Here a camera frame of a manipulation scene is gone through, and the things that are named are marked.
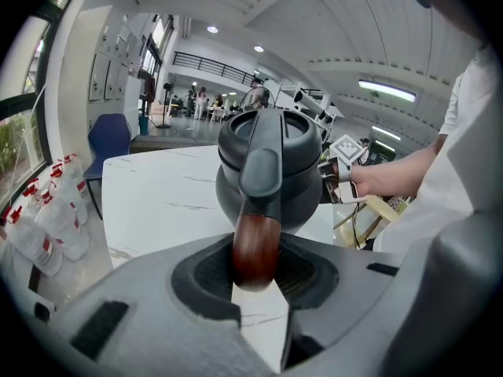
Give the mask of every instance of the fluorescent light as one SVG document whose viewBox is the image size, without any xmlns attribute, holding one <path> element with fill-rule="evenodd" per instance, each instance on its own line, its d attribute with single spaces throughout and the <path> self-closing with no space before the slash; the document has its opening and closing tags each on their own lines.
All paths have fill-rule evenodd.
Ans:
<svg viewBox="0 0 503 377">
<path fill-rule="evenodd" d="M 367 90 L 374 90 L 382 93 L 388 93 L 389 95 L 393 95 L 395 97 L 401 97 L 402 99 L 405 99 L 406 101 L 409 102 L 415 102 L 416 101 L 416 94 L 415 93 L 410 93 L 404 90 L 400 90 L 399 88 L 394 88 L 393 86 L 388 86 L 388 85 L 383 85 L 383 84 L 378 84 L 377 82 L 370 82 L 370 81 L 358 81 L 358 84 L 360 84 L 361 88 L 365 88 Z"/>
<path fill-rule="evenodd" d="M 376 144 L 379 144 L 379 145 L 381 145 L 381 146 L 385 147 L 386 149 L 389 149 L 390 151 L 395 152 L 395 149 L 394 149 L 394 148 L 390 147 L 389 145 L 383 144 L 383 143 L 382 143 L 382 142 L 380 142 L 380 141 L 376 141 Z"/>
<path fill-rule="evenodd" d="M 387 136 L 391 137 L 391 138 L 394 138 L 395 140 L 401 140 L 401 138 L 398 136 L 398 135 L 394 135 L 392 133 L 390 133 L 389 131 L 386 131 L 386 130 L 383 130 L 383 129 L 380 129 L 379 127 L 375 127 L 375 126 L 372 126 L 372 128 L 375 130 L 375 131 L 379 131 L 380 133 L 382 134 L 386 134 Z"/>
</svg>

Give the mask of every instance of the trash bin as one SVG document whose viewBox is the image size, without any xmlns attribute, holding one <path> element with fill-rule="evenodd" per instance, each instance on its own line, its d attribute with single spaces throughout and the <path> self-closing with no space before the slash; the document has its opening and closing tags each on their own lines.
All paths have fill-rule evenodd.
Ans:
<svg viewBox="0 0 503 377">
<path fill-rule="evenodd" d="M 140 135 L 149 135 L 149 118 L 141 116 L 138 121 L 140 123 Z"/>
</svg>

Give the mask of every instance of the black kettle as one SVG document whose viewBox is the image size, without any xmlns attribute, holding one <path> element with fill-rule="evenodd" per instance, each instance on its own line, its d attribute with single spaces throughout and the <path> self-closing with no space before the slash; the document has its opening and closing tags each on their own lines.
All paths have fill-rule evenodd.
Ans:
<svg viewBox="0 0 503 377">
<path fill-rule="evenodd" d="M 297 232 L 320 203 L 321 136 L 299 113 L 250 111 L 223 126 L 218 154 L 218 202 L 236 226 L 234 282 L 263 288 L 274 277 L 280 233 Z"/>
</svg>

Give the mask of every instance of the water bottle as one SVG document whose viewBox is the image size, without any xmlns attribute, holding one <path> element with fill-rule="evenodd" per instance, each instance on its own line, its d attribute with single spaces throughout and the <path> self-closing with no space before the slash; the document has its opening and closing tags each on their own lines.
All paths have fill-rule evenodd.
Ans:
<svg viewBox="0 0 503 377">
<path fill-rule="evenodd" d="M 89 235 L 80 225 L 77 214 L 58 197 L 53 197 L 49 190 L 42 193 L 44 206 L 35 221 L 63 246 L 63 254 L 70 261 L 79 260 L 89 249 Z"/>
<path fill-rule="evenodd" d="M 81 197 L 77 186 L 65 172 L 63 173 L 63 165 L 59 164 L 53 167 L 51 177 L 52 182 L 56 186 L 53 190 L 53 195 L 58 196 L 64 202 L 69 203 L 70 206 L 77 213 L 80 225 L 84 225 L 87 221 L 87 206 L 84 199 Z"/>
<path fill-rule="evenodd" d="M 27 188 L 23 191 L 23 196 L 26 197 L 28 204 L 23 209 L 23 216 L 34 218 L 42 209 L 43 201 L 39 193 L 39 180 L 33 179 L 28 183 Z"/>
<path fill-rule="evenodd" d="M 87 190 L 86 181 L 84 180 L 82 165 L 80 164 L 79 158 L 76 154 L 64 157 L 63 171 L 68 173 L 70 178 L 74 181 L 80 195 L 84 198 L 84 201 L 89 202 L 90 195 Z"/>
<path fill-rule="evenodd" d="M 21 216 L 21 209 L 19 207 L 10 215 L 9 240 L 41 272 L 47 276 L 56 275 L 63 264 L 62 248 L 33 218 Z"/>
</svg>

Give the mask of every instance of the wooden handle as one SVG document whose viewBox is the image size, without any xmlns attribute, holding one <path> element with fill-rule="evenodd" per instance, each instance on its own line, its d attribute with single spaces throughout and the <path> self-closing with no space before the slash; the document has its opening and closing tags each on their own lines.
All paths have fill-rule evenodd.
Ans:
<svg viewBox="0 0 503 377">
<path fill-rule="evenodd" d="M 234 283 L 261 291 L 273 280 L 279 259 L 281 224 L 262 215 L 242 215 L 233 242 Z"/>
</svg>

